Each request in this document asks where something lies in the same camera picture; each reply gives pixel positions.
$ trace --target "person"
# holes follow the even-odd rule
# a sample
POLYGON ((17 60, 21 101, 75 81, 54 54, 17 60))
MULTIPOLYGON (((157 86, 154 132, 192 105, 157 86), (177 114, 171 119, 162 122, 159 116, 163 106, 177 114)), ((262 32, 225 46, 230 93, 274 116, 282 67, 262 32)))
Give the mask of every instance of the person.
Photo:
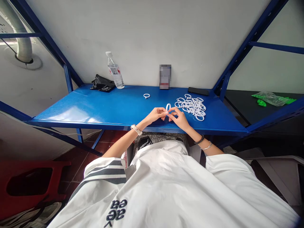
POLYGON ((206 168, 180 140, 141 148, 125 168, 120 157, 138 137, 132 129, 86 166, 83 181, 49 228, 294 227, 294 210, 244 160, 197 133, 178 108, 154 108, 136 127, 143 131, 166 116, 203 149, 206 168))

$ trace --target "hand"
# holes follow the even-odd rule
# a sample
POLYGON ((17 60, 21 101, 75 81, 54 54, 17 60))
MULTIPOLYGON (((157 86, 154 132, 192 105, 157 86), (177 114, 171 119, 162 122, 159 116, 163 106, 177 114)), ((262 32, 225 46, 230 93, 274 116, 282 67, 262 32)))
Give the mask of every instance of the hand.
POLYGON ((149 115, 144 119, 147 121, 148 125, 156 121, 158 118, 161 118, 162 120, 165 120, 166 115, 169 112, 166 111, 165 108, 154 108, 152 112, 150 112, 149 115))
POLYGON ((173 110, 174 112, 167 114, 169 121, 173 120, 180 129, 187 132, 187 130, 189 130, 191 127, 186 119, 185 114, 181 112, 177 107, 170 108, 168 112, 171 112, 173 110))

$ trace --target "metal duct pipe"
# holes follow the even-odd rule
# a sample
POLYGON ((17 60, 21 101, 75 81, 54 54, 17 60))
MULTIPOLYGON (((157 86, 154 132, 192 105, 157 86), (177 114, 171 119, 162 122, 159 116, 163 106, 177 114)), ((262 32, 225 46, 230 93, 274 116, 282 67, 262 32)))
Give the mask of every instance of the metal duct pipe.
MULTIPOLYGON (((0 11, 8 20, 14 33, 27 33, 20 18, 9 4, 7 0, 0 0, 0 11)), ((31 38, 16 38, 18 43, 17 59, 22 62, 29 63, 32 61, 32 42, 31 38)))

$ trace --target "gray fabric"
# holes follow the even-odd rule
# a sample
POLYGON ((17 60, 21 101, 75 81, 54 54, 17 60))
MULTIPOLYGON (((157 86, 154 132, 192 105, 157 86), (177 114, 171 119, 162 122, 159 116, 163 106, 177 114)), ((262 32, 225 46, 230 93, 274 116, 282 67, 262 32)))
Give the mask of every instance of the gray fabric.
MULTIPOLYGON (((121 161, 117 161, 117 160, 112 161, 109 165, 120 165, 120 166, 123 166, 123 165, 121 164, 121 161)), ((96 171, 96 170, 100 170, 100 169, 103 169, 103 168, 106 168, 106 167, 109 166, 109 165, 106 165, 106 166, 103 166, 103 167, 94 168, 94 169, 92 169, 90 172, 96 171)))
POLYGON ((90 182, 90 181, 105 180, 105 181, 110 182, 112 184, 122 184, 122 183, 127 182, 126 177, 115 178, 116 175, 125 175, 123 165, 121 164, 121 161, 118 161, 118 160, 111 161, 111 163, 106 165, 106 166, 97 167, 97 168, 92 169, 89 172, 89 174, 82 180, 82 182, 77 186, 77 188, 75 189, 75 191, 71 195, 69 201, 74 197, 74 195, 76 195, 76 193, 82 188, 82 186, 84 186, 87 182, 90 182), (113 165, 121 166, 122 168, 107 168, 108 166, 113 166, 113 165), (101 179, 101 178, 96 177, 96 179, 87 180, 89 177, 94 177, 94 176, 99 176, 99 175, 111 175, 113 178, 101 179))
POLYGON ((75 189, 75 191, 73 192, 73 194, 71 195, 69 202, 71 201, 71 199, 76 195, 76 193, 82 188, 82 186, 84 186, 86 183, 90 182, 90 181, 99 181, 99 180, 104 180, 107 182, 110 182, 112 184, 125 184, 127 182, 127 179, 125 177, 120 177, 120 178, 106 178, 106 179, 95 179, 95 180, 86 180, 86 181, 82 181, 77 188, 75 189))
POLYGON ((103 169, 101 171, 97 171, 97 172, 94 172, 94 173, 89 173, 84 180, 86 180, 88 177, 91 177, 91 176, 98 176, 98 175, 121 175, 121 174, 125 174, 124 173, 124 169, 121 168, 121 169, 112 169, 112 168, 106 168, 106 169, 103 169))
POLYGON ((134 147, 133 147, 133 156, 137 153, 138 150, 142 149, 145 146, 150 145, 147 144, 140 144, 141 139, 145 140, 146 137, 149 137, 151 140, 150 144, 158 143, 165 140, 179 140, 183 142, 185 145, 188 144, 186 134, 177 134, 177 133, 159 133, 159 132, 143 132, 141 136, 138 136, 135 139, 134 147))

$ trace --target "bottle cap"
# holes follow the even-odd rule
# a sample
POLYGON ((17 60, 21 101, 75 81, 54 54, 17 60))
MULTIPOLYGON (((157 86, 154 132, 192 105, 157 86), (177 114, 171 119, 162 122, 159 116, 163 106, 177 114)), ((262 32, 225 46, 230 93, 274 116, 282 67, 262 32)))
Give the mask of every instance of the bottle cap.
POLYGON ((112 52, 105 52, 105 54, 106 54, 108 57, 112 57, 112 56, 113 56, 112 52))

